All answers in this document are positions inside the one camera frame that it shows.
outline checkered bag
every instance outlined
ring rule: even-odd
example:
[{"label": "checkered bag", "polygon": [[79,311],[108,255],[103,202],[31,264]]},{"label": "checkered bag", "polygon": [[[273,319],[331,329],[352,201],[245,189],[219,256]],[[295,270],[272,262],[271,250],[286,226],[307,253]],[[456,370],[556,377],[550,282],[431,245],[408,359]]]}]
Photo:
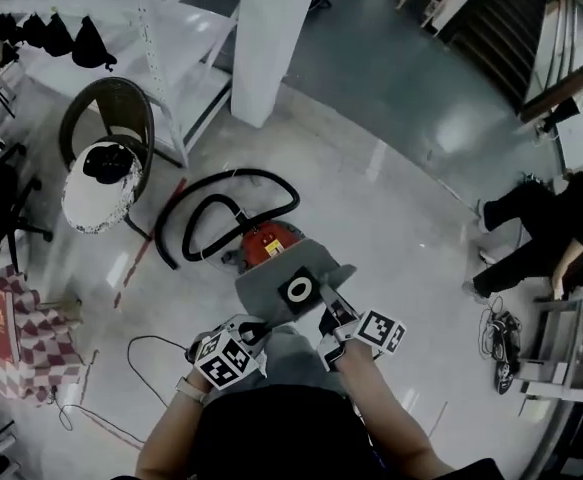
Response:
[{"label": "checkered bag", "polygon": [[0,270],[0,289],[13,293],[20,361],[0,357],[0,393],[35,404],[44,402],[54,386],[77,384],[85,372],[69,332],[80,322],[68,320],[59,308],[44,308],[13,266]]}]

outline vacuum hose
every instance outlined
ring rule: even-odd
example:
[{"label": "vacuum hose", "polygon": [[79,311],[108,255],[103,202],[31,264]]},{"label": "vacuum hose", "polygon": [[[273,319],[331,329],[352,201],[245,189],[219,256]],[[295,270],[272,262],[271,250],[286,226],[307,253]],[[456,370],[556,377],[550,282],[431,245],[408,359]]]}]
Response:
[{"label": "vacuum hose", "polygon": [[[201,180],[196,181],[193,185],[184,189],[180,194],[176,197],[171,199],[162,210],[160,215],[158,216],[158,220],[155,224],[155,246],[158,250],[158,254],[164,260],[164,262],[169,265],[173,270],[178,268],[178,264],[175,262],[173,257],[167,251],[167,248],[164,245],[164,240],[162,237],[162,233],[164,230],[164,226],[169,219],[169,215],[178,206],[184,199],[191,195],[196,190],[199,190],[203,187],[208,185],[212,185],[213,183],[217,183],[218,181],[225,180],[227,178],[236,178],[238,176],[259,176],[261,178],[267,178],[271,181],[274,181],[278,185],[280,185],[284,190],[286,190],[289,195],[293,198],[289,204],[284,206],[280,206],[273,210],[268,210],[263,212],[255,217],[251,217],[250,219],[246,218],[246,216],[240,210],[240,207],[237,203],[228,196],[224,194],[212,194],[206,197],[198,207],[193,211],[191,214],[191,218],[187,223],[187,226],[184,230],[184,236],[182,238],[182,255],[187,261],[202,261],[204,258],[208,258],[209,256],[217,253],[223,247],[226,247],[231,240],[236,238],[239,235],[243,235],[250,229],[267,222],[269,220],[275,219],[280,217],[281,215],[285,215],[293,210],[295,210],[298,205],[300,204],[300,194],[298,191],[293,188],[293,186],[287,182],[286,180],[282,179],[277,174],[273,174],[269,171],[263,171],[262,169],[251,169],[251,168],[242,168],[242,169],[234,169],[232,171],[225,171],[220,172],[218,174],[213,174],[212,176],[208,176],[207,178],[203,178]],[[206,249],[203,249],[200,252],[191,252],[191,238],[193,237],[193,233],[195,231],[195,227],[198,223],[198,219],[202,215],[202,212],[206,210],[211,204],[213,203],[222,203],[231,210],[233,215],[235,216],[236,220],[238,221],[238,225],[233,228],[231,231],[226,233],[224,236],[220,237],[218,240],[213,242],[209,245]]]}]

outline stair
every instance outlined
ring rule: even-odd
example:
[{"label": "stair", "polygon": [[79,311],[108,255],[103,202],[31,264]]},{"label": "stair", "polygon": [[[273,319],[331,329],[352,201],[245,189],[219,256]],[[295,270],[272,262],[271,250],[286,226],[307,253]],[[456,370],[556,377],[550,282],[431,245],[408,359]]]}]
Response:
[{"label": "stair", "polygon": [[547,0],[469,0],[440,38],[473,62],[518,111],[540,43]]}]

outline floor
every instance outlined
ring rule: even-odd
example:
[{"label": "floor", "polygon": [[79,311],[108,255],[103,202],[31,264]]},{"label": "floor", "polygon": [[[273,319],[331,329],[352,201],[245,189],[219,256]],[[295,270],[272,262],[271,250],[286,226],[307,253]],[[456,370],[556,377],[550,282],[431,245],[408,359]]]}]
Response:
[{"label": "floor", "polygon": [[[60,213],[66,175],[56,133],[67,101],[25,80],[18,121],[1,132],[29,147],[24,171],[42,179],[31,201],[31,220],[55,230],[53,243],[30,242],[29,284],[43,300],[63,295],[83,301],[84,324],[76,334],[90,367],[86,386],[63,389],[60,403],[83,405],[142,439],[163,411],[157,398],[127,365],[129,340],[157,334],[182,345],[241,311],[235,273],[216,258],[185,263],[179,243],[198,197],[171,218],[166,241],[181,267],[171,271],[149,244],[124,225],[98,236],[72,230]],[[97,118],[81,123],[77,141],[99,137]],[[201,138],[189,171],[159,159],[134,220],[150,229],[165,202],[187,182],[238,166],[271,170],[291,182],[302,203],[288,220],[324,244],[358,272],[341,288],[358,310],[381,308],[408,327],[399,353],[380,367],[396,397],[431,436],[443,460],[455,467],[493,457],[505,478],[518,478],[533,454],[546,421],[518,418],[519,386],[506,396],[493,389],[493,364],[478,353],[482,307],[465,296],[463,280],[479,268],[474,215],[445,188],[373,134],[335,110],[284,87],[265,127],[256,130],[223,110]],[[285,200],[267,183],[231,180],[214,188],[257,212]],[[197,235],[204,246],[233,223],[209,210]],[[523,283],[504,295],[506,307],[533,327],[527,302],[541,289]],[[319,312],[298,328],[317,343]],[[528,342],[529,333],[523,334]],[[181,352],[152,340],[134,345],[135,367],[166,398],[190,366]],[[14,449],[26,478],[71,480],[131,474],[139,445],[121,439],[77,409],[69,409],[73,432],[58,421],[54,405],[33,407],[0,396],[0,422],[13,417]]]},{"label": "floor", "polygon": [[[227,15],[235,2],[195,0]],[[536,147],[490,82],[419,28],[422,1],[400,13],[393,0],[332,3],[307,16],[286,84],[384,140],[470,207],[506,193],[522,172],[560,172],[555,145]]]}]

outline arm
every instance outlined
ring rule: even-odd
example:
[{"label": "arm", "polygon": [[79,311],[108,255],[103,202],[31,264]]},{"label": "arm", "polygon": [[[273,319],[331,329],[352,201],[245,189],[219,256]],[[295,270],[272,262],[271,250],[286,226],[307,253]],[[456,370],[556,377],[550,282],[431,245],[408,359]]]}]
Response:
[{"label": "arm", "polygon": [[391,393],[373,362],[371,347],[358,340],[347,342],[336,366],[369,435],[393,469],[416,480],[432,480],[453,471],[438,458],[420,425]]},{"label": "arm", "polygon": [[[211,391],[209,382],[195,369],[187,381],[205,393]],[[140,480],[184,478],[183,471],[201,415],[202,404],[176,392],[140,452],[135,476]]]},{"label": "arm", "polygon": [[553,276],[551,276],[551,286],[553,287],[553,297],[555,299],[562,297],[562,278],[567,273],[569,265],[578,259],[578,256],[580,256],[582,253],[583,245],[575,238],[571,240],[571,243],[567,247],[566,251],[564,251],[564,254],[558,262],[558,265],[555,267]]}]

